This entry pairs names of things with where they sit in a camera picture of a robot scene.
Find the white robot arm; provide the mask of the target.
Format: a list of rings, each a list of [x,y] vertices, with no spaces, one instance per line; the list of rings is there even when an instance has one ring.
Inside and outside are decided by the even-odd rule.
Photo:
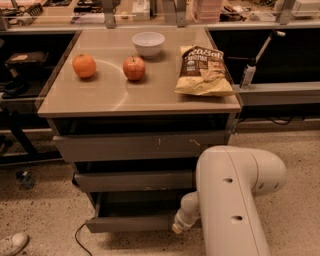
[[[271,256],[254,197],[280,190],[287,168],[275,154],[214,146],[196,166],[196,190],[181,199],[172,230],[202,224],[207,256]]]

